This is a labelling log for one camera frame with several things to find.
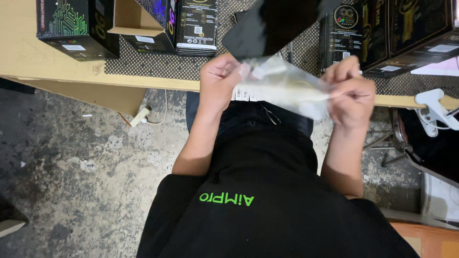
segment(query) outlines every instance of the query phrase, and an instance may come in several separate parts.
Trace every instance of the black t-shirt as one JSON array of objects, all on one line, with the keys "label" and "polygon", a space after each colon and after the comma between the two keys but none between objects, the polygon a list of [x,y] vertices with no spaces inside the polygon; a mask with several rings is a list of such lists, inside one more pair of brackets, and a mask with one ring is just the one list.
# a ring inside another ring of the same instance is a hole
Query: black t-shirt
[{"label": "black t-shirt", "polygon": [[315,171],[299,132],[236,137],[216,147],[206,177],[162,180],[137,257],[419,257],[374,203]]}]

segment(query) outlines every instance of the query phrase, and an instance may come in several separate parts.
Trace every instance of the wooden table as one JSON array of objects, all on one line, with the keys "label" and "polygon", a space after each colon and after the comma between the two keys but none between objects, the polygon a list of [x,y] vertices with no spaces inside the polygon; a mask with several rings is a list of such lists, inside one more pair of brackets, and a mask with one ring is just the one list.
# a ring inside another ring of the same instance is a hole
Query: wooden table
[{"label": "wooden table", "polygon": [[[36,38],[30,0],[0,2],[0,77],[135,116],[146,88],[199,90],[198,81],[104,73],[104,61],[78,62]],[[459,106],[449,96],[447,109]],[[377,106],[419,108],[412,96],[377,95]]]}]

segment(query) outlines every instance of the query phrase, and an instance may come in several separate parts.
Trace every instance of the hand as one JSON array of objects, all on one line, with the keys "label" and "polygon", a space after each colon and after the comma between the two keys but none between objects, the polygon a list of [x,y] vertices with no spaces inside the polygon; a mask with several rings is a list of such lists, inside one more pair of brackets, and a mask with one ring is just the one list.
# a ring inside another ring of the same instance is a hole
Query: hand
[{"label": "hand", "polygon": [[330,92],[330,116],[345,129],[365,129],[375,103],[376,86],[359,72],[356,56],[349,56],[327,69],[322,79],[334,85]]},{"label": "hand", "polygon": [[223,54],[201,67],[198,111],[221,114],[228,108],[234,87],[241,82],[241,64],[230,54]]}]

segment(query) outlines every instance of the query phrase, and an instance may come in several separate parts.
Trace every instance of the circuit board graphic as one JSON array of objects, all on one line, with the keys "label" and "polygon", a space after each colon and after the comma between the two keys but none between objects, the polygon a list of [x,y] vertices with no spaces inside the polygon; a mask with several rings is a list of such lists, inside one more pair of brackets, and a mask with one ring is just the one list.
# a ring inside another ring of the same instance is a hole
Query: circuit board graphic
[{"label": "circuit board graphic", "polygon": [[166,25],[166,1],[167,0],[136,0],[161,26]]},{"label": "circuit board graphic", "polygon": [[88,32],[88,24],[84,21],[84,14],[74,12],[67,0],[56,0],[56,11],[53,14],[54,21],[50,22],[49,29],[45,33],[38,33],[39,38],[77,36]]}]

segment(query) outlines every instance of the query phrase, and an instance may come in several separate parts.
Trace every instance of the qr code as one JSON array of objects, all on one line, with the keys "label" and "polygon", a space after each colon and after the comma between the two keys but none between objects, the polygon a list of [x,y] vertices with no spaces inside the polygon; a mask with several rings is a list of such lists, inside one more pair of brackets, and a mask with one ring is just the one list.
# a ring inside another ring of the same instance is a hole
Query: qr code
[{"label": "qr code", "polygon": [[202,33],[202,27],[195,27],[195,34],[201,34]]}]

